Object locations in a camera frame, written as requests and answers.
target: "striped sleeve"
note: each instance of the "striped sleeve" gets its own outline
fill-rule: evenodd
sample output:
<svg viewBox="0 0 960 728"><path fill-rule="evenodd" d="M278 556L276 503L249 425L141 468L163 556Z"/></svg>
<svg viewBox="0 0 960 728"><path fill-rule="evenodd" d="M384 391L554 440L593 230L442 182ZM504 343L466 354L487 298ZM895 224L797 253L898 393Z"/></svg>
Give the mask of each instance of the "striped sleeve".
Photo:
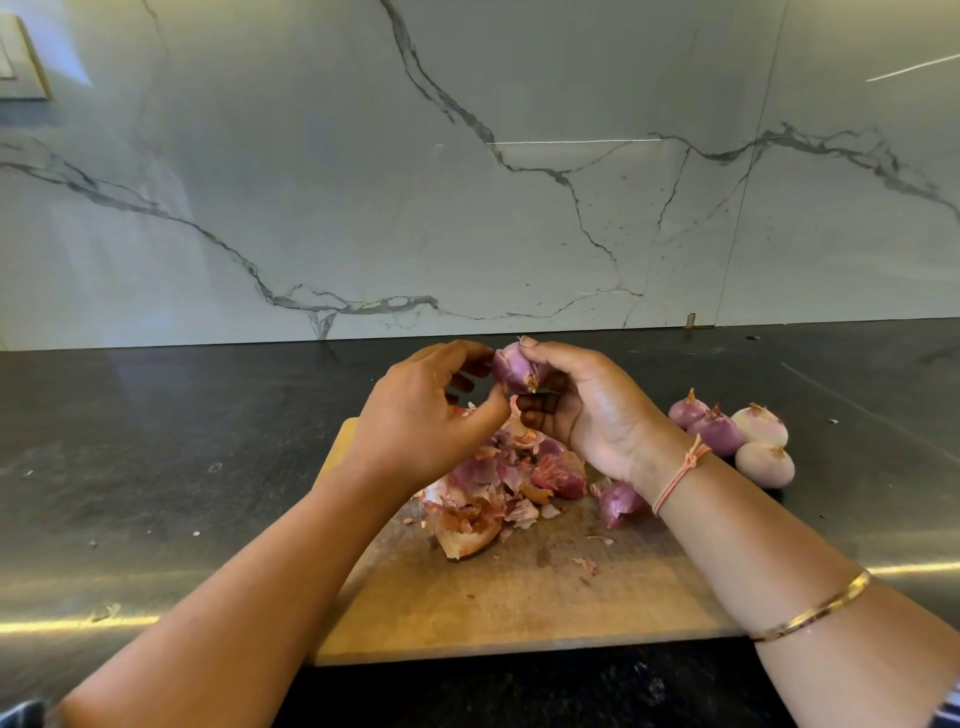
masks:
<svg viewBox="0 0 960 728"><path fill-rule="evenodd" d="M930 721L930 728L960 728L960 682Z"/></svg>

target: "right hand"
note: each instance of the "right hand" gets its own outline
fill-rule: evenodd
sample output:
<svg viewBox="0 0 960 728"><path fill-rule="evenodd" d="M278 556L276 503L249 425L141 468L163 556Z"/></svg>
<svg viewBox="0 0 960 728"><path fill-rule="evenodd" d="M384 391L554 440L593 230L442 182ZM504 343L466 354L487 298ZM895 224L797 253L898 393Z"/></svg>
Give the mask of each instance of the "right hand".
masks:
<svg viewBox="0 0 960 728"><path fill-rule="evenodd" d="M552 392L517 398L521 421L560 440L601 473L637 486L637 466L651 454L654 434L672 426L666 416L600 352L541 344L529 336L520 346L530 361L556 370L543 383Z"/></svg>

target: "pink thread bracelet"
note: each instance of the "pink thread bracelet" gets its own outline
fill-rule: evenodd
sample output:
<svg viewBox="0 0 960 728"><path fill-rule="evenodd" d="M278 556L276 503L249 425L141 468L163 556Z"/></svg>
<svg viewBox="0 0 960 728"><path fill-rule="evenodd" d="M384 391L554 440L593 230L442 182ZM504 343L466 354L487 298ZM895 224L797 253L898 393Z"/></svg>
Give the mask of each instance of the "pink thread bracelet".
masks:
<svg viewBox="0 0 960 728"><path fill-rule="evenodd" d="M703 441L700 439L700 435L697 435L697 439L693 441L693 445L691 445L690 449L684 453L684 463L677 471L677 474L673 476L673 480L667 483L666 488L663 489L663 493L661 493L660 497L657 498L657 502L654 503L654 516L658 516L660 514L660 509L663 507L663 504L670 497L670 494L673 493L680 481L684 479L684 475L696 468L697 462L708 452L710 452L710 448L704 445Z"/></svg>

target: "light switch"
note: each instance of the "light switch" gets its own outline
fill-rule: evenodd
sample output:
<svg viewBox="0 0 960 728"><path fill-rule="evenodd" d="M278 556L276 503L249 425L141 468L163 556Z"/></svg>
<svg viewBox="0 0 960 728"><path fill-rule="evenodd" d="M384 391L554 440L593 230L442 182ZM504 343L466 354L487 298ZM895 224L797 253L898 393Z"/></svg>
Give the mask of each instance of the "light switch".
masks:
<svg viewBox="0 0 960 728"><path fill-rule="evenodd" d="M26 28L16 15L0 12L0 101L49 98Z"/></svg>

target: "unpeeled onion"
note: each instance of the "unpeeled onion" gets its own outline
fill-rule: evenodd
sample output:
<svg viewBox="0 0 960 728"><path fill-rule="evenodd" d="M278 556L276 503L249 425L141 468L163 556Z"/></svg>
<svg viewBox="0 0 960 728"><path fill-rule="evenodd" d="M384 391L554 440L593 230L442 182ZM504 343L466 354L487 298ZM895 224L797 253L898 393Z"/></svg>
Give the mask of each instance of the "unpeeled onion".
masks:
<svg viewBox="0 0 960 728"><path fill-rule="evenodd" d="M736 452L736 468L760 488L785 488L797 473L780 445L747 443Z"/></svg>
<svg viewBox="0 0 960 728"><path fill-rule="evenodd" d="M690 393L682 400L674 402L667 416L677 427L687 429L709 411L710 408L694 396L693 387L690 387Z"/></svg>
<svg viewBox="0 0 960 728"><path fill-rule="evenodd" d="M720 411L719 404L691 425L687 432L700 435L717 457L730 457L743 445L743 435L733 420Z"/></svg>
<svg viewBox="0 0 960 728"><path fill-rule="evenodd" d="M497 350L493 355L493 378L506 384L514 394L536 392L549 371L550 367L546 364L536 364L527 359L518 341Z"/></svg>
<svg viewBox="0 0 960 728"><path fill-rule="evenodd" d="M766 407L750 402L749 407L744 407L731 419L740 428L743 439L748 443L766 443L781 447L786 445L786 425Z"/></svg>

